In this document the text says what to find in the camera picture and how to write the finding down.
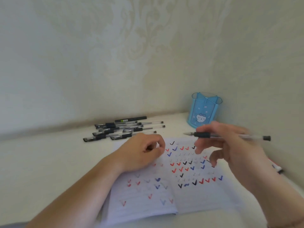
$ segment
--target cartoon face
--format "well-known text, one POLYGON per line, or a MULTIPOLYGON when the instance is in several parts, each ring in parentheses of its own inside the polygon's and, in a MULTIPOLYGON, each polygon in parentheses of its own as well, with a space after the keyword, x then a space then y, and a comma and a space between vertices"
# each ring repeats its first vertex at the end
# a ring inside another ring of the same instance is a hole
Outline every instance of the cartoon face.
POLYGON ((202 113, 200 113, 200 114, 196 115, 196 120, 200 123, 204 122, 206 120, 206 115, 205 114, 203 115, 202 113))

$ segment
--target person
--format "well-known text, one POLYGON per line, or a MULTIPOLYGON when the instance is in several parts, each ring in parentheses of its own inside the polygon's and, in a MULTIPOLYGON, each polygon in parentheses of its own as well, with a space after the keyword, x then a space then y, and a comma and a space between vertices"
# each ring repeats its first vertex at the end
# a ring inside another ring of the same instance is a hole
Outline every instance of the person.
MULTIPOLYGON (((195 153, 200 154, 211 146, 220 148, 210 155, 211 164, 216 166, 218 159, 228 162, 236 179, 256 197, 269 227, 304 227, 304 199, 276 173, 259 145, 237 135, 248 133, 245 128, 212 122, 198 127, 196 131, 212 132, 223 137, 222 140, 199 138, 194 144, 197 147, 195 153)), ((130 138, 55 199, 26 227, 92 226, 117 177, 123 172, 147 166, 164 150, 165 141, 160 135, 138 134, 130 138)))

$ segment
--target pen holder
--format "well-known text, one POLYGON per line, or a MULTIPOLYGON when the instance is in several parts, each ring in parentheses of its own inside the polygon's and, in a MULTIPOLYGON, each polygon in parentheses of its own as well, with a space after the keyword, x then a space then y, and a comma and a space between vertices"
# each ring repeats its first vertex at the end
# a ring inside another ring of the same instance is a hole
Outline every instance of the pen holder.
POLYGON ((216 95, 204 92, 192 94, 192 106, 188 117, 188 124, 194 128, 210 124, 215 118, 218 105, 223 100, 216 95))

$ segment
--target table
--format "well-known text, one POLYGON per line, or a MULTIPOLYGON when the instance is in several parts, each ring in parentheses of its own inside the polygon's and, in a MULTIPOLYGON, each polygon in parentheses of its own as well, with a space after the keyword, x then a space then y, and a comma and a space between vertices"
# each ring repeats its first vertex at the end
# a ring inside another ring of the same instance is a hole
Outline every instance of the table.
MULTIPOLYGON (((181 113, 143 121, 164 121, 166 128, 157 129, 158 134, 183 137, 183 132, 195 131, 187 124, 187 116, 187 113, 181 113)), ((83 142, 82 138, 92 136, 95 131, 94 126, 89 126, 0 142, 0 225, 31 220, 110 154, 117 141, 83 142)), ((162 215, 115 227, 265 227, 266 220, 256 199, 238 183, 225 161, 219 161, 219 165, 244 201, 245 207, 241 211, 162 215)), ((300 188, 290 183, 304 195, 300 188)))

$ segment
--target open notebook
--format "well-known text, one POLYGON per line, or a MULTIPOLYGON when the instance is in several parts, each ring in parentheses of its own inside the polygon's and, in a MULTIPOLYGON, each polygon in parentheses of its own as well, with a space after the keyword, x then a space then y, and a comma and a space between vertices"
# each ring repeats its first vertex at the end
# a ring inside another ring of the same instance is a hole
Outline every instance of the open notebook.
MULTIPOLYGON (((122 174, 104 204, 101 225, 161 214, 235 208, 241 205, 211 150, 194 153, 195 138, 165 139, 165 153, 146 169, 122 174)), ((123 142, 115 145, 116 150, 123 142)))

